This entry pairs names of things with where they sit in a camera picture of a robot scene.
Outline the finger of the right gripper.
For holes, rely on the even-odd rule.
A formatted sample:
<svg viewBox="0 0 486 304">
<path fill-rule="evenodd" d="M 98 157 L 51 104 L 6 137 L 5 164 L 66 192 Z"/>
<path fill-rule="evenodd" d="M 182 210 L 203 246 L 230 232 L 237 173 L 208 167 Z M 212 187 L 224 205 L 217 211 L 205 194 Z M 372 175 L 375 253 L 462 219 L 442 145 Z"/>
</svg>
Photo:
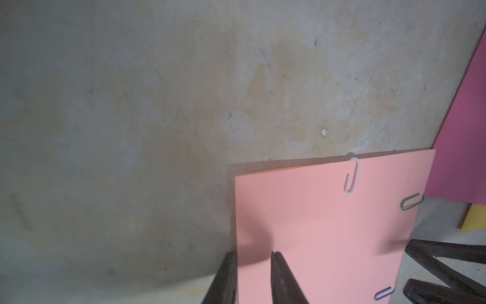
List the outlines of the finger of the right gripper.
<svg viewBox="0 0 486 304">
<path fill-rule="evenodd" d="M 438 258 L 450 258 L 465 262 L 485 264 L 485 246 L 443 243 L 412 239 L 406 246 L 405 253 L 420 264 L 436 278 L 441 280 L 445 287 L 461 291 L 485 299 L 485 286 L 477 281 L 462 275 L 441 262 Z"/>
<path fill-rule="evenodd" d="M 408 280 L 402 292 L 414 304 L 485 304 L 480 296 L 416 279 Z"/>
</svg>

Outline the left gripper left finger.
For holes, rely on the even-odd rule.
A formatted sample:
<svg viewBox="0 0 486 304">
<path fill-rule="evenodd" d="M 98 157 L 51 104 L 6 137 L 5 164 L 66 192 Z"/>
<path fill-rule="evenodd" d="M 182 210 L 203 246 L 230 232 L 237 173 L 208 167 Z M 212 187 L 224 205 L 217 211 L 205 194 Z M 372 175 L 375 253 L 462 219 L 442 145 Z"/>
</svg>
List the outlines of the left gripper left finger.
<svg viewBox="0 0 486 304">
<path fill-rule="evenodd" d="M 237 255 L 228 252 L 202 301 L 202 304 L 234 304 L 237 295 Z"/>
</svg>

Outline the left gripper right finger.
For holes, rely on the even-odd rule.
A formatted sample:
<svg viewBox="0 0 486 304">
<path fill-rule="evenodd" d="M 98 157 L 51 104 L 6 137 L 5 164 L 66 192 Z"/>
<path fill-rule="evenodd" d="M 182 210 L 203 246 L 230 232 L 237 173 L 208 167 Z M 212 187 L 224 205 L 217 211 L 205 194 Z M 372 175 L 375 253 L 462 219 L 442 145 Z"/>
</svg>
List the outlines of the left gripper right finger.
<svg viewBox="0 0 486 304">
<path fill-rule="evenodd" d="M 273 304 L 309 304 L 281 252 L 271 254 Z"/>
</svg>

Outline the yellow paper sheet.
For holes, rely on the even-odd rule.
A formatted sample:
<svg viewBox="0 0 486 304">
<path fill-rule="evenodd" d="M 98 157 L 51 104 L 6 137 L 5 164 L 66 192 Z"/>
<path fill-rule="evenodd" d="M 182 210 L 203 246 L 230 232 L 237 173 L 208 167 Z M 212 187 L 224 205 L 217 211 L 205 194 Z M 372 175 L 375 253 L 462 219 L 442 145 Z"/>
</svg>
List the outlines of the yellow paper sheet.
<svg viewBox="0 0 486 304">
<path fill-rule="evenodd" d="M 486 206 L 471 204 L 461 225 L 461 232 L 484 228 L 486 228 Z"/>
</svg>

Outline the salmon pink paper sheet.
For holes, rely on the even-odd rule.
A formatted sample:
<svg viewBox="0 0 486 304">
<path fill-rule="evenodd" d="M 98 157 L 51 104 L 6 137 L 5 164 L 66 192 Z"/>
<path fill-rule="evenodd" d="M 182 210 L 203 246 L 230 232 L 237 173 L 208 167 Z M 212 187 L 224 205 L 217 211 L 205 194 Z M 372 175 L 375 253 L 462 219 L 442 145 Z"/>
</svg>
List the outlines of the salmon pink paper sheet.
<svg viewBox="0 0 486 304">
<path fill-rule="evenodd" d="M 235 178 L 240 303 L 271 303 L 272 252 L 281 252 L 310 303 L 388 303 L 435 151 L 283 168 Z M 380 301 L 376 292 L 396 291 Z"/>
</svg>

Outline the magenta paper sheet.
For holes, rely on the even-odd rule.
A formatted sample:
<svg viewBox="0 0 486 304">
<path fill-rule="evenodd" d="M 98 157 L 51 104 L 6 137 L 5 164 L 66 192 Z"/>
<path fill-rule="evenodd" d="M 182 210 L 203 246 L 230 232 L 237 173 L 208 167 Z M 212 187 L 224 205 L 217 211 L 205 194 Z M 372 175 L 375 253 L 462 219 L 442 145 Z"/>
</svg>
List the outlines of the magenta paper sheet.
<svg viewBox="0 0 486 304">
<path fill-rule="evenodd" d="M 485 33 L 434 142 L 425 195 L 485 205 Z"/>
</svg>

